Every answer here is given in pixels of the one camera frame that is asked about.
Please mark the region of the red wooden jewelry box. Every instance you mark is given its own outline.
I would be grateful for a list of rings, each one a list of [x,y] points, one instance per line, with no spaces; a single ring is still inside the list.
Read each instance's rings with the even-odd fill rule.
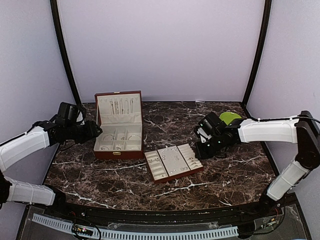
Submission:
[[[142,93],[120,91],[95,94],[96,123],[102,133],[96,138],[94,155],[100,160],[142,159]]]

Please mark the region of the white jewelry tray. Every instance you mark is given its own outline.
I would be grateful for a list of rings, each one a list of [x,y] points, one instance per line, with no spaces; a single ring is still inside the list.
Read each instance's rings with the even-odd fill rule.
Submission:
[[[146,152],[145,159],[155,184],[166,183],[204,170],[189,144]]]

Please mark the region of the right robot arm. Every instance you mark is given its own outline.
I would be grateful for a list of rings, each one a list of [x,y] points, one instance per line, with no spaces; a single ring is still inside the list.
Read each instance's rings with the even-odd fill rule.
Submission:
[[[282,118],[234,118],[223,120],[214,112],[207,114],[194,128],[199,137],[196,157],[209,159],[235,144],[251,142],[285,142],[297,144],[298,153],[283,172],[272,181],[255,205],[255,213],[266,217],[276,201],[309,172],[320,165],[319,120],[307,110]]]

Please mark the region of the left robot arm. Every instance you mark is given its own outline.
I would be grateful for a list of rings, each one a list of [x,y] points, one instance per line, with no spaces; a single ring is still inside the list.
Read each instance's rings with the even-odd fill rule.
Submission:
[[[37,121],[31,128],[0,145],[0,203],[18,202],[50,206],[60,218],[67,218],[70,206],[56,199],[56,191],[49,186],[12,179],[4,173],[17,162],[56,144],[73,141],[83,144],[95,139],[103,130],[93,120],[86,119],[82,105],[61,102],[57,114],[49,120]]]

